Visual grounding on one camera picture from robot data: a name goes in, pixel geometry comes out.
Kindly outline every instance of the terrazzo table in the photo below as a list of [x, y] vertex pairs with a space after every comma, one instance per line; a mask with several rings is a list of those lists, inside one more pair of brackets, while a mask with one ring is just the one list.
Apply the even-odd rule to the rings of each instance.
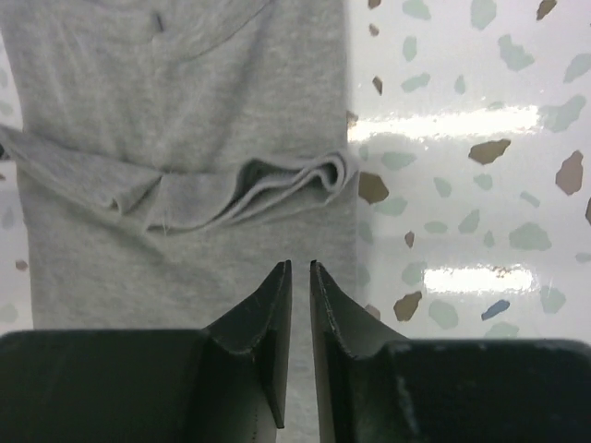
[[[362, 303], [408, 337], [591, 341], [591, 2], [347, 0]], [[0, 121], [22, 127], [0, 54]], [[0, 163], [0, 333], [31, 328]]]

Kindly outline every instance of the gray cloth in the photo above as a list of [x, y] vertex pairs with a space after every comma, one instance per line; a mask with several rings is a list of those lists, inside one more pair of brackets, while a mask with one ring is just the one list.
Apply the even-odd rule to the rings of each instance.
[[2, 0], [35, 328], [204, 327], [294, 261], [282, 442], [318, 441], [308, 264], [349, 293], [341, 0]]

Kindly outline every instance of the terrazzo surface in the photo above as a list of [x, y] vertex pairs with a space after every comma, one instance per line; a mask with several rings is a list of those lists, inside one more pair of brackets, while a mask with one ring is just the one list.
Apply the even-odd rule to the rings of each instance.
[[[363, 305], [409, 337], [591, 341], [591, 2], [347, 14]], [[1, 48], [0, 123], [21, 128]], [[2, 162], [0, 333], [32, 326], [27, 251]]]

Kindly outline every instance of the blue speckle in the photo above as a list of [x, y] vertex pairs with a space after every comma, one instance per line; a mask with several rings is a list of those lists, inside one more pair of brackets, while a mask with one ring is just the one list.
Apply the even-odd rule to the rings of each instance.
[[510, 305], [511, 305], [511, 303], [509, 303], [507, 300], [499, 300], [497, 303], [495, 303], [493, 306], [491, 306], [489, 309], [487, 309], [487, 312], [482, 314], [481, 317], [483, 320], [488, 320], [489, 318], [493, 318], [493, 317], [497, 316], [498, 314], [500, 314], [501, 312], [509, 309]]

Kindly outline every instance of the black object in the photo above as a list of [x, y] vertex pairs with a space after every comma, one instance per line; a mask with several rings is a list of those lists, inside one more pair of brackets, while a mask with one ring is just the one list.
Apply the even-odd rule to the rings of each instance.
[[206, 329], [8, 334], [0, 441], [274, 442], [290, 322], [287, 261]]
[[407, 340], [311, 265], [321, 443], [589, 442], [591, 349]]

